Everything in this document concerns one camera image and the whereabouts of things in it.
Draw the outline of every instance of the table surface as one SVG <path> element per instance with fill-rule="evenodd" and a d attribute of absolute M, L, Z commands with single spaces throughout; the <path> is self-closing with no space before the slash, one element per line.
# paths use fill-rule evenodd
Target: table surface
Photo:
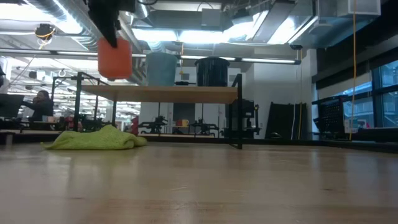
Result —
<path fill-rule="evenodd" d="M 0 146 L 0 223 L 396 224 L 398 155 L 149 142 Z"/>
<path fill-rule="evenodd" d="M 85 92 L 109 100 L 161 103 L 232 103 L 238 89 L 207 86 L 97 86 L 83 85 Z"/>

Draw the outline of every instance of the light blue bucket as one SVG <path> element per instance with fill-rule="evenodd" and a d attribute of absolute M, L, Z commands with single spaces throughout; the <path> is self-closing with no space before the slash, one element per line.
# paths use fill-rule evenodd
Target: light blue bucket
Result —
<path fill-rule="evenodd" d="M 149 86 L 174 86 L 177 58 L 174 55 L 153 52 L 146 57 Z"/>

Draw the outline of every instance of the desk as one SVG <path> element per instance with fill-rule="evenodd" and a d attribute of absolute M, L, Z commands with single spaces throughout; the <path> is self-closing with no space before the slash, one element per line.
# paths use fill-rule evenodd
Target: desk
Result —
<path fill-rule="evenodd" d="M 82 85 L 81 89 L 113 101 L 155 103 L 230 104 L 238 95 L 237 89 L 232 87 Z"/>
<path fill-rule="evenodd" d="M 232 104 L 236 101 L 237 108 L 237 138 L 230 136 L 229 144 L 237 149 L 242 149 L 243 128 L 243 101 L 242 101 L 242 74 L 237 74 L 232 87 L 208 87 L 208 86 L 120 86 L 120 85 L 82 85 L 82 75 L 78 72 L 76 84 L 75 117 L 80 110 L 81 91 L 102 96 L 113 101 L 112 123 L 116 122 L 116 105 L 118 101 L 155 102 L 155 103 L 220 103 L 230 105 L 229 107 L 229 132 L 232 133 Z"/>

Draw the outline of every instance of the black bucket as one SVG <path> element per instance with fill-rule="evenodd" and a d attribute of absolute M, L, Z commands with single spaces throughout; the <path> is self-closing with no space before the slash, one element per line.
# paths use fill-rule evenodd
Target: black bucket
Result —
<path fill-rule="evenodd" d="M 198 86 L 227 86 L 229 61 L 207 57 L 195 62 Z"/>

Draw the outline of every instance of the yellow cable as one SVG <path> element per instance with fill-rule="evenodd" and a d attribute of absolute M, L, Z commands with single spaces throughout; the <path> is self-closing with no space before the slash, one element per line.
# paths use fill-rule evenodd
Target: yellow cable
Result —
<path fill-rule="evenodd" d="M 349 125 L 349 140 L 353 138 L 354 128 L 354 105 L 355 105 L 355 81 L 356 81 L 356 0 L 354 0 L 354 14 L 353 14 L 353 29 L 354 29 L 354 87 L 353 87 L 353 105 L 351 107 L 351 122 Z"/>
<path fill-rule="evenodd" d="M 301 49 L 301 61 L 303 60 L 303 49 Z M 301 137 L 301 116 L 303 113 L 303 102 L 302 102 L 302 81 L 303 81 L 303 74 L 302 74 L 303 70 L 300 71 L 300 121 L 298 122 L 298 140 L 300 140 Z"/>

